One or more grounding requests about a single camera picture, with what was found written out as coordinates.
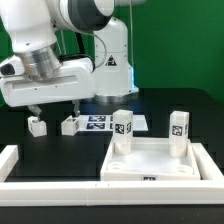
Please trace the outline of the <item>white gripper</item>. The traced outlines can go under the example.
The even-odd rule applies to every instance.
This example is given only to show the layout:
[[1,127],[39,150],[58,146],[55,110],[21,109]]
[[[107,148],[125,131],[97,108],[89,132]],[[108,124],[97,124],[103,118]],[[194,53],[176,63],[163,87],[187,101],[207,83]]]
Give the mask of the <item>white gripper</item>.
[[80,116],[80,99],[96,94],[90,58],[65,61],[54,72],[52,79],[34,81],[24,74],[3,75],[0,72],[0,90],[6,104],[11,107],[28,106],[40,120],[42,110],[37,104],[72,101],[72,117]]

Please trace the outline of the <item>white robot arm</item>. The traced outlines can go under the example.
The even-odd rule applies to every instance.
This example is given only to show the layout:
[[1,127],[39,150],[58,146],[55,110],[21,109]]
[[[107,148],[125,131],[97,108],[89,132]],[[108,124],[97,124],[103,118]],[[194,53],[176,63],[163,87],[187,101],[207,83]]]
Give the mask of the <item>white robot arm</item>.
[[11,107],[138,92],[128,63],[128,30],[113,16],[123,0],[0,0],[13,55],[0,62],[0,94]]

